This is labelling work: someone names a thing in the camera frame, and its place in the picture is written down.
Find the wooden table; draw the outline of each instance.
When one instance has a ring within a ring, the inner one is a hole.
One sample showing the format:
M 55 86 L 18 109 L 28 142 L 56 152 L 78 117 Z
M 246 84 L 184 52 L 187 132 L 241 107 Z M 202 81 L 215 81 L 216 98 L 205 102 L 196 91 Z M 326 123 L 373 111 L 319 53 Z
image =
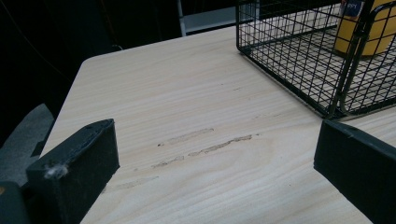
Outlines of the wooden table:
M 395 112 L 347 123 L 396 146 Z M 369 223 L 313 168 L 321 118 L 234 27 L 87 60 L 44 152 L 101 119 L 121 168 L 83 223 Z

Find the wire cage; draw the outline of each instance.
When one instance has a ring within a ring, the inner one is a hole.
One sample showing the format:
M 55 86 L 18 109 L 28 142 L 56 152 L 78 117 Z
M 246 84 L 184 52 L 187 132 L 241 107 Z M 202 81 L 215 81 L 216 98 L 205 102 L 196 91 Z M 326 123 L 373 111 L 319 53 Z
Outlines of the wire cage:
M 396 1 L 238 0 L 236 46 L 326 119 L 396 104 Z

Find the light wood tabletop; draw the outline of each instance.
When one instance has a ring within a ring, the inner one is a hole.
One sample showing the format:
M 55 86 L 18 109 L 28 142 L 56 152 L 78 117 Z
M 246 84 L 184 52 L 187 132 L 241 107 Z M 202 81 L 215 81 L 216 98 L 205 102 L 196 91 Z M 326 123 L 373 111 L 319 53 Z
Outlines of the light wood tabletop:
M 346 123 L 396 146 L 395 112 Z M 313 168 L 321 117 L 238 52 L 235 27 L 85 61 L 44 153 L 101 119 L 120 169 L 82 223 L 370 223 Z

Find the scratch mark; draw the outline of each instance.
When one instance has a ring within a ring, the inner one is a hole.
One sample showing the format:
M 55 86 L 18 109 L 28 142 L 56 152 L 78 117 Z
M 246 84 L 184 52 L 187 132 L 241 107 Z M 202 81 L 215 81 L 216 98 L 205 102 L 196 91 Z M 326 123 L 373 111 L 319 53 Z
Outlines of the scratch mark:
M 174 161 L 183 161 L 184 160 L 184 156 L 178 156 L 174 159 L 172 159 L 171 161 L 162 161 L 156 165 L 152 165 L 152 168 L 158 168 L 158 167 L 164 167 L 165 165 L 169 165 L 170 163 L 174 162 Z
M 137 179 L 135 181 L 129 182 L 129 183 L 125 183 L 125 184 L 121 184 L 121 185 L 117 185 L 117 186 L 112 186 L 112 187 L 105 187 L 102 190 L 102 194 L 113 192 L 113 191 L 120 190 L 120 189 L 131 189 L 131 188 L 134 188 L 134 187 L 139 186 L 139 185 L 144 185 L 144 184 L 148 183 L 149 181 L 155 180 L 157 178 L 159 178 L 159 176 L 141 178 L 141 179 Z
M 209 148 L 206 148 L 206 149 L 202 149 L 201 151 L 192 152 L 192 153 L 189 154 L 189 156 L 194 157 L 194 156 L 198 156 L 201 153 L 207 154 L 207 153 L 209 153 L 211 151 L 216 151 L 219 148 L 226 147 L 226 146 L 230 145 L 233 142 L 247 141 L 247 140 L 250 140 L 250 139 L 251 139 L 251 134 L 247 135 L 247 136 L 243 136 L 243 137 L 237 137 L 237 138 L 235 138 L 233 140 L 230 140 L 228 142 L 225 142 L 225 143 L 222 143 L 222 144 L 219 144 L 219 145 L 215 145 L 213 147 L 209 147 Z
M 196 131 L 196 132 L 192 132 L 192 133 L 186 133 L 186 134 L 183 134 L 181 136 L 178 136 L 178 137 L 175 137 L 175 138 L 171 138 L 171 139 L 169 139 L 169 140 L 167 140 L 165 142 L 168 142 L 170 145 L 174 145 L 174 144 L 177 144 L 177 143 L 180 143 L 180 142 L 188 141 L 188 140 L 190 140 L 190 139 L 192 139 L 194 137 L 197 137 L 197 136 L 199 136 L 201 134 L 210 133 L 210 132 L 213 132 L 213 131 L 215 131 L 215 130 L 212 129 L 212 128 L 211 129 L 202 129 L 200 131 Z M 158 144 L 158 147 L 163 147 L 165 145 L 165 142 L 162 142 L 162 143 Z

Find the dark background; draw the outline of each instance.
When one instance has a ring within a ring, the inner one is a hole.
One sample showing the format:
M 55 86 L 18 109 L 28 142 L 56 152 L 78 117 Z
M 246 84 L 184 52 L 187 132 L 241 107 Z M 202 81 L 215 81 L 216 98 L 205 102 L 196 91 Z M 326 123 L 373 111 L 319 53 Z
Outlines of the dark background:
M 182 1 L 184 15 L 233 5 Z M 40 104 L 57 118 L 84 60 L 177 37 L 176 0 L 0 0 L 0 146 Z

